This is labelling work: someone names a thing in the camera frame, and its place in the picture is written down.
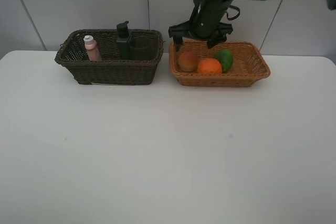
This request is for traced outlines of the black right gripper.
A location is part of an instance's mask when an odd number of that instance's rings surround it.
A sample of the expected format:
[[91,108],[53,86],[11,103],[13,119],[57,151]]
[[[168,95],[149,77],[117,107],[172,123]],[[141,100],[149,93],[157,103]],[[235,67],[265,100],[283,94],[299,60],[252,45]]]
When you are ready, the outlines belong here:
[[180,50],[183,38],[207,41],[208,49],[225,42],[233,27],[221,20],[230,4],[231,1],[201,1],[194,7],[188,21],[169,27],[169,37],[173,38],[175,51]]

